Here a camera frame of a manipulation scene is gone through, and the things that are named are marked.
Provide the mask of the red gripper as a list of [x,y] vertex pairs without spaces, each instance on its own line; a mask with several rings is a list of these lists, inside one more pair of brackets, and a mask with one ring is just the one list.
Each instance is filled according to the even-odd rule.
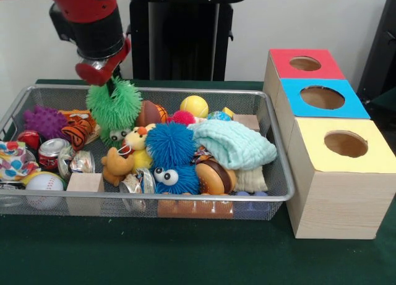
[[75,65],[77,75],[90,85],[103,86],[106,84],[109,96],[113,96],[115,83],[110,80],[121,79],[120,63],[125,60],[131,50],[131,41],[126,37],[124,45],[114,56],[104,60],[82,59]]

